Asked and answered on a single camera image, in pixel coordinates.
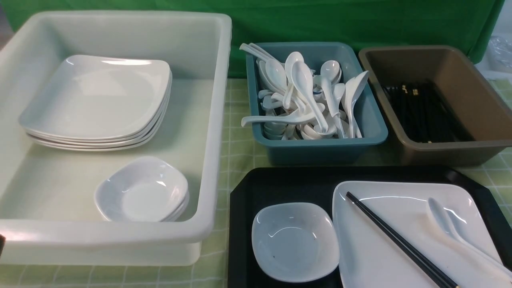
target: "white plastic tub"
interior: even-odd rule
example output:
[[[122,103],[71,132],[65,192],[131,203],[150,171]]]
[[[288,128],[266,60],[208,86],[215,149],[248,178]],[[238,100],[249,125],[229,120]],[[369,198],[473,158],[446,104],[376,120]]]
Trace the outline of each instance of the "white plastic tub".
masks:
[[[212,230],[231,41],[226,15],[188,12],[44,12],[0,52],[1,263],[190,265]],[[149,143],[117,152],[33,144],[17,119],[68,56],[160,59],[173,85],[162,127]],[[142,155],[187,178],[178,222],[105,222],[96,187]]]

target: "brown plastic bin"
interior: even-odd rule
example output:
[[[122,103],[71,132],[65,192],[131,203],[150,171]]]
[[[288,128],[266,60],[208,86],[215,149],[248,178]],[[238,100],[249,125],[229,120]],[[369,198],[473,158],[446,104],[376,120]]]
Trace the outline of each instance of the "brown plastic bin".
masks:
[[[370,86],[391,127],[400,162],[467,166],[482,164],[512,147],[512,111],[459,50],[449,46],[366,48],[359,52]],[[402,128],[381,85],[432,80],[476,141],[418,143]]]

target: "plastic bag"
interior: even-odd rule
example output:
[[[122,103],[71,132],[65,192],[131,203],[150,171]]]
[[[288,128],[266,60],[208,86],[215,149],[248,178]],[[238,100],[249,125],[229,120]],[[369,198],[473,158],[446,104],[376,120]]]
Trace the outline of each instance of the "plastic bag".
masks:
[[[494,59],[512,69],[512,44],[503,37],[491,36],[489,46]]]

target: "green checkered tablecloth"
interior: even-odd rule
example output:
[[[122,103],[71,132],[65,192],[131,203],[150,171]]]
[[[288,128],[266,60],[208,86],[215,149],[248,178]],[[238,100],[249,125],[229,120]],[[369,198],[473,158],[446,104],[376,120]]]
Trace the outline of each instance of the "green checkered tablecloth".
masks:
[[[508,80],[490,83],[512,106],[512,85]],[[247,172],[270,166],[265,149],[254,142],[251,128],[241,128],[240,120],[249,115],[247,81],[228,81],[226,94],[219,199],[214,231],[203,241],[198,262],[187,267],[140,266],[36,266],[0,265],[1,287],[61,288],[218,288],[226,287],[229,193]],[[354,165],[395,164],[384,144],[369,150]],[[512,223],[512,148],[478,167],[459,169],[487,186],[503,214]]]

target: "small square bowl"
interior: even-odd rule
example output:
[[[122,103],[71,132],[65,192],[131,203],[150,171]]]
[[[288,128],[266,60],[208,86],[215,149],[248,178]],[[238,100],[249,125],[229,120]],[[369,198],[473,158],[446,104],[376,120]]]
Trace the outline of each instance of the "small square bowl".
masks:
[[[331,218],[312,203],[284,203],[259,211],[252,222],[252,250],[263,272],[284,282],[320,279],[339,262]]]
[[[94,201],[108,221],[174,220],[188,204],[188,182],[165,161],[144,156],[100,184]]]

